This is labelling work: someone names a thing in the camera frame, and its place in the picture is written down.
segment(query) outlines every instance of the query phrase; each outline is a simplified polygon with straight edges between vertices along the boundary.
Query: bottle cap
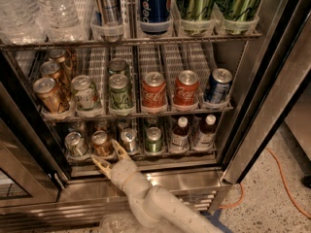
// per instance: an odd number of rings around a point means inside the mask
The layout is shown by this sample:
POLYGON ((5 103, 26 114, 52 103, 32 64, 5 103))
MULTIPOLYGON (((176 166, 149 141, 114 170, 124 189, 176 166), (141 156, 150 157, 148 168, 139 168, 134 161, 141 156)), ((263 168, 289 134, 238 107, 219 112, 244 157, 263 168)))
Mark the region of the bottle cap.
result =
POLYGON ((188 120, 186 117, 182 116, 178 119, 178 125, 182 128, 186 127, 188 124, 188 120))
POLYGON ((216 121, 216 117, 214 115, 208 115, 205 119, 206 123, 209 125, 213 125, 216 121))

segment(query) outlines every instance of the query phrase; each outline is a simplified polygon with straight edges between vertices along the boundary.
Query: concrete floor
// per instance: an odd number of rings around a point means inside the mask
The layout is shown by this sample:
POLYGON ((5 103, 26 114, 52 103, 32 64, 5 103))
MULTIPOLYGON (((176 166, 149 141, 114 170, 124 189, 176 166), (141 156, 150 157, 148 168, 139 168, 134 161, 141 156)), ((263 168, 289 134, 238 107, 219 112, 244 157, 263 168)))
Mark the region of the concrete floor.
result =
MULTIPOLYGON (((311 175, 311 163, 286 124, 278 129, 268 147, 278 156, 294 199, 311 214, 311 189, 300 183, 303 176, 311 175)), ((277 163, 267 150, 260 155, 242 184, 245 191, 242 203, 221 211, 220 222, 229 229, 227 232, 311 232, 311 220, 291 202, 277 163)), ((240 186, 237 184, 223 204, 235 203, 239 197, 240 186)), ((97 233, 99 229, 94 227, 57 232, 97 233)))

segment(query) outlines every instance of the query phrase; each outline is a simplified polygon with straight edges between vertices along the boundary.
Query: orange extension cord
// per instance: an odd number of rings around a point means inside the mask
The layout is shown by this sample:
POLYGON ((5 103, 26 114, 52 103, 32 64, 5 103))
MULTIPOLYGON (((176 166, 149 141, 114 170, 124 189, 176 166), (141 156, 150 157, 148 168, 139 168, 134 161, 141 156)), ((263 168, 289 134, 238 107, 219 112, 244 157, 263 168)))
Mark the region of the orange extension cord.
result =
MULTIPOLYGON (((284 184, 284 188, 286 189, 291 201, 293 202, 293 204, 299 209, 299 211, 304 214, 305 216, 307 216, 308 218, 311 218, 311 215, 308 214, 306 211, 304 211, 295 201, 294 201, 294 198, 289 190, 289 187, 288 187, 288 184, 286 182, 286 179, 285 179, 285 176, 284 176, 284 173, 283 173, 283 169, 282 169, 282 166, 281 166, 281 163, 280 161, 278 160, 276 154, 269 148, 266 148, 270 153, 271 155, 273 156, 273 158, 275 159, 276 163, 278 164, 278 167, 279 167, 279 170, 280 170, 280 174, 281 174, 281 178, 282 178, 282 181, 283 181, 283 184, 284 184)), ((244 189, 243 189, 243 185, 242 183, 240 184, 240 187, 241 187, 241 196, 240 196, 240 199, 234 203, 234 204, 230 204, 230 205, 224 205, 224 206, 220 206, 219 208, 220 209, 229 209, 229 208, 233 208, 233 207, 236 207, 238 206, 239 204, 241 204, 242 202, 242 199, 244 197, 244 189)))

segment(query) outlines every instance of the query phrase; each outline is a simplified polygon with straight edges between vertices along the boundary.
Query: plastic bottle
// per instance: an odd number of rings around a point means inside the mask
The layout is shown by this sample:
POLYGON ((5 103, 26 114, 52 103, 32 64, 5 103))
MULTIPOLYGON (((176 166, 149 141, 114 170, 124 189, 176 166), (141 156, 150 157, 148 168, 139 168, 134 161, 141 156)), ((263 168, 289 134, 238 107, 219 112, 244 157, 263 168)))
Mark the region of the plastic bottle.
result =
POLYGON ((182 153, 189 149, 188 135, 190 126, 188 119, 181 116, 177 123, 174 124, 171 134, 169 151, 172 153, 182 153))
POLYGON ((199 122, 198 129, 193 136, 193 146, 202 150, 213 147, 213 140, 216 132, 216 117, 208 115, 199 122))
POLYGON ((51 41, 71 42, 85 39, 74 0, 38 0, 41 22, 51 41))
POLYGON ((0 0, 0 8, 0 38, 4 43, 31 44, 45 40, 24 0, 0 0))

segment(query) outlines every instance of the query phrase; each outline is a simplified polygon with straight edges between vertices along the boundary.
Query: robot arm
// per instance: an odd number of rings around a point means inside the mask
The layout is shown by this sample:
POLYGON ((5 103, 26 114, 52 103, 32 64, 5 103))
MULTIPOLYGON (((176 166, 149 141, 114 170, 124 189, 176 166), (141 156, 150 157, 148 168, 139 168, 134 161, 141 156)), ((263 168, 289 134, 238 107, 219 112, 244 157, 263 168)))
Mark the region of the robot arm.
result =
POLYGON ((165 188, 152 186, 126 151, 115 140, 112 143, 120 160, 113 167, 98 156, 91 158, 107 178, 126 194, 132 213, 142 225, 152 228, 166 218, 186 233, 223 232, 165 188))

